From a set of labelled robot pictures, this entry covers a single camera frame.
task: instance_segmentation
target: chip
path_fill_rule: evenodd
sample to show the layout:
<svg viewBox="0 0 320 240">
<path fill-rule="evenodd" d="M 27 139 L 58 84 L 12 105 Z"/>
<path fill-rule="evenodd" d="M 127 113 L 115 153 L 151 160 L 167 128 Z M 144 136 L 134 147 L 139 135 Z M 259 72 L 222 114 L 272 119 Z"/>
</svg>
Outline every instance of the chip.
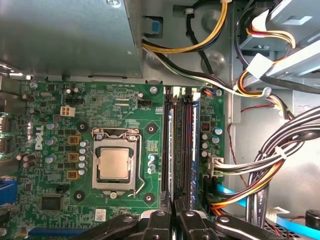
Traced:
<svg viewBox="0 0 320 240">
<path fill-rule="evenodd" d="M 81 136 L 77 136 L 77 135 L 68 136 L 67 142 L 69 145 L 79 145 L 81 142 Z"/>
<path fill-rule="evenodd" d="M 71 163 L 76 163 L 79 160 L 79 153 L 77 152 L 69 152 L 67 154 L 67 160 Z"/>
<path fill-rule="evenodd" d="M 54 90 L 56 90 L 56 85 L 54 85 L 54 84 L 49 84 L 49 85 L 48 85 L 48 90 L 49 90 L 49 91 L 54 91 Z"/>
<path fill-rule="evenodd" d="M 24 189 L 26 192 L 30 192 L 31 191 L 31 184 L 30 183 L 26 183 L 24 186 Z"/>
<path fill-rule="evenodd" d="M 62 196 L 42 196 L 41 210 L 43 211 L 60 211 L 62 209 Z"/>
<path fill-rule="evenodd" d="M 68 180 L 76 180 L 78 179 L 79 175 L 78 175 L 78 171 L 76 170 L 70 170 L 66 172 L 66 179 Z"/>
</svg>

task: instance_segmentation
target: capacitor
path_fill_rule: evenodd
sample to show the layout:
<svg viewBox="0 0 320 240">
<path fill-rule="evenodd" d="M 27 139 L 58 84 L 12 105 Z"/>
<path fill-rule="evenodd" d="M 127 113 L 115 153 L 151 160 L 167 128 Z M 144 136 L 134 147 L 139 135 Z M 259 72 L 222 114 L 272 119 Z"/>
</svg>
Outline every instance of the capacitor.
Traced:
<svg viewBox="0 0 320 240">
<path fill-rule="evenodd" d="M 46 129 L 48 130 L 55 130 L 59 127 L 59 124 L 57 122 L 47 123 Z"/>
<path fill-rule="evenodd" d="M 220 142 L 220 138 L 218 136 L 213 136 L 211 141 L 214 143 L 214 144 L 218 144 Z"/>
<path fill-rule="evenodd" d="M 202 152 L 201 152 L 201 156 L 202 156 L 203 158 L 206 158 L 206 157 L 208 156 L 207 151 L 202 151 Z"/>
<path fill-rule="evenodd" d="M 143 92 L 139 92 L 139 93 L 138 93 L 138 98 L 139 98 L 139 99 L 143 99 L 143 98 L 144 98 L 144 96 L 145 96 L 145 95 L 144 95 L 144 93 L 143 93 Z"/>
<path fill-rule="evenodd" d="M 149 168 L 151 169 L 152 172 L 154 172 L 156 170 L 156 165 L 150 164 Z"/>
<path fill-rule="evenodd" d="M 86 156 L 85 155 L 80 155 L 79 156 L 79 161 L 84 161 L 86 160 Z"/>
<path fill-rule="evenodd" d="M 214 132 L 217 135 L 221 135 L 223 133 L 222 128 L 218 126 L 214 129 Z"/>
<path fill-rule="evenodd" d="M 83 169 L 85 166 L 86 166 L 86 163 L 85 163 L 84 161 L 79 162 L 79 164 L 78 164 L 78 167 L 79 167 L 80 169 Z"/>
<path fill-rule="evenodd" d="M 79 87 L 75 87 L 75 88 L 73 89 L 73 92 L 74 92 L 75 94 L 82 94 L 82 91 L 81 91 L 81 89 L 80 89 Z"/>
<path fill-rule="evenodd" d="M 35 165 L 36 165 L 35 161 L 28 161 L 28 162 L 24 162 L 22 167 L 24 169 L 28 169 L 28 168 L 34 167 Z"/>
<path fill-rule="evenodd" d="M 87 140 L 83 140 L 83 141 L 80 142 L 79 145 L 80 145 L 80 147 L 83 147 L 83 148 L 84 148 L 84 147 L 86 147 L 87 145 L 89 145 L 89 142 L 88 142 Z"/>
<path fill-rule="evenodd" d="M 23 161 L 29 162 L 29 161 L 35 160 L 36 158 L 37 158 L 37 156 L 35 154 L 30 154 L 30 155 L 28 154 L 23 157 Z"/>
<path fill-rule="evenodd" d="M 79 149 L 79 153 L 80 154 L 85 154 L 86 153 L 86 149 L 85 148 L 80 148 Z"/>
<path fill-rule="evenodd" d="M 46 156 L 44 161 L 46 164 L 51 164 L 56 159 L 57 159 L 56 155 L 50 155 L 50 156 Z"/>
<path fill-rule="evenodd" d="M 18 161 L 21 161 L 25 156 L 28 156 L 29 153 L 25 152 L 25 153 L 22 153 L 22 154 L 18 154 L 15 158 L 18 160 Z"/>
<path fill-rule="evenodd" d="M 86 173 L 86 170 L 84 168 L 81 168 L 81 169 L 78 170 L 78 174 L 80 176 L 84 175 L 85 173 Z"/>
<path fill-rule="evenodd" d="M 48 146 L 52 146 L 52 145 L 55 145 L 57 143 L 58 139 L 56 137 L 48 137 L 46 140 L 45 140 L 45 144 L 48 145 Z"/>
<path fill-rule="evenodd" d="M 22 94 L 21 99 L 26 102 L 34 102 L 36 98 L 30 94 Z"/>
<path fill-rule="evenodd" d="M 66 94 L 72 94 L 72 90 L 71 90 L 70 88 L 67 88 L 67 89 L 65 90 L 65 93 L 66 93 Z"/>
<path fill-rule="evenodd" d="M 207 134 L 202 134 L 201 138 L 202 138 L 202 140 L 208 140 L 208 135 Z"/>
<path fill-rule="evenodd" d="M 40 115 L 41 114 L 40 110 L 34 109 L 34 108 L 30 108 L 29 113 L 32 115 Z"/>
<path fill-rule="evenodd" d="M 202 146 L 203 149 L 207 149 L 208 148 L 208 143 L 204 142 L 204 143 L 202 143 L 201 146 Z"/>
<path fill-rule="evenodd" d="M 148 160 L 151 161 L 151 162 L 154 162 L 156 160 L 155 155 L 149 154 L 148 155 Z"/>
</svg>

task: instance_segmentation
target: cable tie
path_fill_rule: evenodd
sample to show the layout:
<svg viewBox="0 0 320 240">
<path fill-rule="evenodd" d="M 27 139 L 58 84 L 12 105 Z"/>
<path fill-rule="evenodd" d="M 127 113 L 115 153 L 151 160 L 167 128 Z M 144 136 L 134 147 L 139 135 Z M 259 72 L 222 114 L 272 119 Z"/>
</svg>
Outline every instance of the cable tie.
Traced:
<svg viewBox="0 0 320 240">
<path fill-rule="evenodd" d="M 185 14 L 185 15 L 194 14 L 194 13 L 195 13 L 195 9 L 194 9 L 194 8 L 191 8 L 191 7 L 186 8 L 186 9 L 184 10 L 184 14 Z"/>
<path fill-rule="evenodd" d="M 263 97 L 263 98 L 267 98 L 267 97 L 269 97 L 270 95 L 271 95 L 271 92 L 272 92 L 272 89 L 271 89 L 271 87 L 265 87 L 264 89 L 263 89 L 263 91 L 262 91 L 262 94 L 261 94 L 261 97 Z"/>
<path fill-rule="evenodd" d="M 277 154 L 281 155 L 281 157 L 282 157 L 284 160 L 287 159 L 287 155 L 286 155 L 285 151 L 284 151 L 281 147 L 276 146 L 274 149 L 275 149 L 275 152 L 276 152 Z"/>
<path fill-rule="evenodd" d="M 264 158 L 268 157 L 268 154 L 262 152 L 261 150 L 259 150 L 258 153 L 261 154 Z"/>
</svg>

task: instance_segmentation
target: black wire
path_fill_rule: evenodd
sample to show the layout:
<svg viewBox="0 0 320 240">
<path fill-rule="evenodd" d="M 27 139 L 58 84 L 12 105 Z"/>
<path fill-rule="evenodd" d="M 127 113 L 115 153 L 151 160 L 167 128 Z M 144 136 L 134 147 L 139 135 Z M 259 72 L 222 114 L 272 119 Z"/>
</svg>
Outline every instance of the black wire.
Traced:
<svg viewBox="0 0 320 240">
<path fill-rule="evenodd" d="M 192 15 L 193 14 L 188 14 L 186 16 L 186 33 L 185 34 L 190 39 L 190 41 L 192 42 L 193 45 L 197 45 L 199 42 L 198 42 L 196 35 L 191 27 Z M 214 71 L 210 65 L 210 62 L 209 62 L 209 59 L 208 59 L 206 53 L 203 50 L 198 50 L 198 53 L 199 53 L 201 59 L 203 60 L 203 63 L 205 65 L 206 69 L 208 70 L 208 73 L 214 74 Z"/>
<path fill-rule="evenodd" d="M 187 75 L 192 75 L 192 76 L 196 76 L 196 77 L 201 77 L 201 78 L 207 78 L 207 79 L 210 79 L 212 81 L 215 81 L 219 84 L 221 84 L 222 86 L 224 86 L 225 88 L 228 88 L 230 90 L 232 90 L 232 88 L 227 85 L 225 82 L 223 82 L 221 79 L 219 79 L 218 77 L 214 76 L 214 75 L 210 75 L 210 74 L 206 74 L 206 73 L 203 73 L 203 72 L 196 72 L 196 71 L 189 71 L 189 70 L 186 70 L 186 69 L 183 69 L 179 66 L 177 66 L 176 64 L 174 64 L 172 61 L 170 61 L 165 55 L 163 55 L 162 53 L 158 53 L 158 52 L 155 52 L 155 54 L 162 60 L 164 61 L 166 64 L 168 64 L 170 67 L 184 73 L 184 74 L 187 74 Z"/>
<path fill-rule="evenodd" d="M 248 9 L 245 9 L 241 15 L 240 18 L 238 19 L 236 26 L 234 28 L 234 48 L 235 48 L 235 52 L 240 60 L 240 62 L 242 63 L 242 65 L 244 66 L 244 68 L 247 68 L 249 66 L 248 61 L 245 59 L 244 55 L 242 54 L 242 51 L 240 49 L 240 43 L 239 43 L 239 38 L 237 37 L 240 34 L 240 23 L 242 18 L 251 10 L 253 9 L 253 7 L 249 7 Z M 278 87 L 282 87 L 282 88 L 286 88 L 286 89 L 290 89 L 290 90 L 295 90 L 295 91 L 299 91 L 299 92 L 304 92 L 304 93 L 309 93 L 309 94 L 320 94 L 320 89 L 308 86 L 308 85 L 304 85 L 301 83 L 297 83 L 297 82 L 293 82 L 293 81 L 289 81 L 289 80 L 284 80 L 284 79 L 277 79 L 277 78 L 273 78 L 273 77 L 269 77 L 269 76 L 265 76 L 263 75 L 262 77 L 260 77 L 260 80 L 267 83 L 267 84 L 271 84 L 271 85 L 275 85 Z"/>
</svg>

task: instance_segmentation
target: yellow wire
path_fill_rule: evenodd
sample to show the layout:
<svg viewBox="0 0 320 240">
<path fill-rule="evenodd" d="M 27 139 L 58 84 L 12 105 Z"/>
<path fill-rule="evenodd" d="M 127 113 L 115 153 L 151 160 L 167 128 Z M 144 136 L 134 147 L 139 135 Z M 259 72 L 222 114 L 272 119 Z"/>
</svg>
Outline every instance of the yellow wire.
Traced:
<svg viewBox="0 0 320 240">
<path fill-rule="evenodd" d="M 227 18 L 227 11 L 228 11 L 228 4 L 227 3 L 222 3 L 222 8 L 221 8 L 221 15 L 219 17 L 219 20 L 215 26 L 215 28 L 213 29 L 213 31 L 211 32 L 211 34 L 202 42 L 193 45 L 193 46 L 188 46 L 188 47 L 182 47 L 182 48 L 161 48 L 161 47 L 156 47 L 156 46 L 151 46 L 148 45 L 146 43 L 143 44 L 143 46 L 147 49 L 150 49 L 151 51 L 155 52 L 155 53 L 167 53 L 167 54 L 178 54 L 178 53 L 184 53 L 184 52 L 188 52 L 188 51 L 192 51 L 198 47 L 201 47 L 205 44 L 207 44 L 208 42 L 210 42 L 221 30 L 221 28 L 223 27 L 223 24 Z"/>
<path fill-rule="evenodd" d="M 276 35 L 259 35 L 259 36 L 255 36 L 254 33 L 252 34 L 248 28 L 245 29 L 246 30 L 246 33 L 254 38 L 277 38 L 277 39 L 282 39 L 288 43 L 290 43 L 292 45 L 292 48 L 295 48 L 296 47 L 296 43 L 292 42 L 292 40 L 290 38 L 285 38 L 284 36 L 276 36 Z"/>
</svg>

